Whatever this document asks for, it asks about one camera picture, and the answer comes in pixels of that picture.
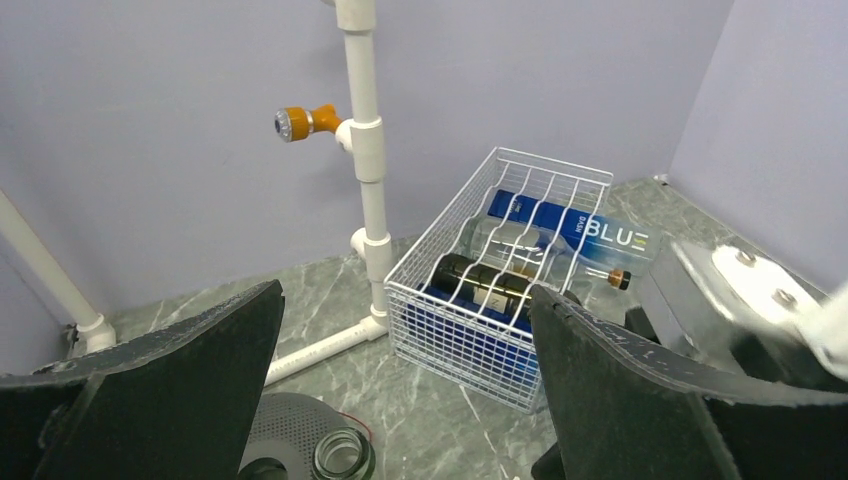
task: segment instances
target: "gray perforated object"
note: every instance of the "gray perforated object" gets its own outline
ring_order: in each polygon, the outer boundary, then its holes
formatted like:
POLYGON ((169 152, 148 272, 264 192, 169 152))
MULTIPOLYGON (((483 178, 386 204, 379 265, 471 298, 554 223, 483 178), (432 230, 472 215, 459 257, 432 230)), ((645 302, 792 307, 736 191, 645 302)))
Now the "gray perforated object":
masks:
POLYGON ((291 480, 312 477, 312 452, 330 431, 347 426, 326 403, 299 393, 263 395, 239 470, 260 458, 273 458, 291 480))

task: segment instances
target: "gray tile floor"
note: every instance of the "gray tile floor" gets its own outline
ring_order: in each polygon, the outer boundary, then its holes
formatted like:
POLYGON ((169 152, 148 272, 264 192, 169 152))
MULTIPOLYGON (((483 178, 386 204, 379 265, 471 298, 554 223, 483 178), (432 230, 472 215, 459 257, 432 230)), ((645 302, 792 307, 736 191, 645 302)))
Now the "gray tile floor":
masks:
MULTIPOLYGON (((728 243, 751 248, 670 187, 650 179, 615 186, 604 214, 708 247, 728 243)), ((396 242, 397 258, 413 240, 396 242)), ((283 284, 287 301, 278 356, 347 328, 368 313, 365 267, 350 254, 165 300, 110 320, 119 340, 126 341, 274 278, 283 284)), ((632 296, 603 285, 577 293, 587 308, 617 323, 636 304, 632 296)), ((460 388, 394 356, 386 337, 284 379, 267 391, 312 395, 366 422, 375 433, 389 479, 527 480, 533 462, 555 441, 547 411, 524 415, 460 388)))

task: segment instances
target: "wall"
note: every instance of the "wall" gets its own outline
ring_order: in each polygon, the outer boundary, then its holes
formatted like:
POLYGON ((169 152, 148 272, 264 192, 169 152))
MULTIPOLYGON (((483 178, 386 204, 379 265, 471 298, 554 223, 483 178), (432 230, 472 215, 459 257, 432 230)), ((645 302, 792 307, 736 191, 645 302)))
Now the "wall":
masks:
POLYGON ((0 374, 26 374, 64 358, 59 323, 0 256, 0 374))
POLYGON ((848 2, 736 2, 672 185, 828 291, 848 277, 848 2))
MULTIPOLYGON (((664 171, 731 3, 380 1, 393 234, 495 145, 664 171)), ((349 113, 317 0, 7 2, 0 65, 0 186, 98 309, 344 252, 362 223, 351 160, 271 126, 349 113)))

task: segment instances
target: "clear glass bottle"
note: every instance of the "clear glass bottle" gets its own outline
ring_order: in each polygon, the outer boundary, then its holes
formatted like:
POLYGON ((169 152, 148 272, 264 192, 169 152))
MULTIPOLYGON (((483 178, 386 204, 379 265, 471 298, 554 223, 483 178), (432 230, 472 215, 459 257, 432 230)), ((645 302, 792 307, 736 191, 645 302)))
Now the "clear glass bottle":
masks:
POLYGON ((333 430, 318 442, 312 474, 318 480, 383 480, 374 447, 352 427, 333 430))
POLYGON ((480 215, 472 218, 460 236, 460 253, 498 270, 504 269, 523 277, 561 286, 565 278, 553 278, 552 267, 561 262, 565 241, 553 231, 526 224, 480 215), (513 247, 515 253, 510 258, 513 247))

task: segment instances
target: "dark wine bottle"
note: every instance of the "dark wine bottle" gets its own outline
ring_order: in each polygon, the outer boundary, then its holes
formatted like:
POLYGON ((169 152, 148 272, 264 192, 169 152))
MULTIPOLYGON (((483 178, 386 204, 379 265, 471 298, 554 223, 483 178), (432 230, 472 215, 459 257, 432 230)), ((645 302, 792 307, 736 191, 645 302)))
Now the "dark wine bottle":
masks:
MULTIPOLYGON (((436 266, 436 271, 430 280, 430 286, 453 295, 453 292, 459 286, 462 274, 473 263, 474 260, 462 255, 455 253, 445 255, 436 266)), ((500 270, 488 265, 474 265, 465 276, 462 286, 459 288, 457 298, 466 302, 476 303, 477 305, 483 305, 486 308, 512 317, 521 304, 521 298, 525 296, 524 292, 527 290, 530 282, 524 277, 509 272, 501 273, 497 281, 495 281, 498 273, 500 273, 500 270), (492 288, 492 293, 489 294, 489 287, 492 285, 492 282, 494 282, 494 287, 492 288)), ((527 292, 526 300, 524 300, 524 305, 521 307, 519 317, 529 318, 527 316, 529 309, 530 292, 527 292)))

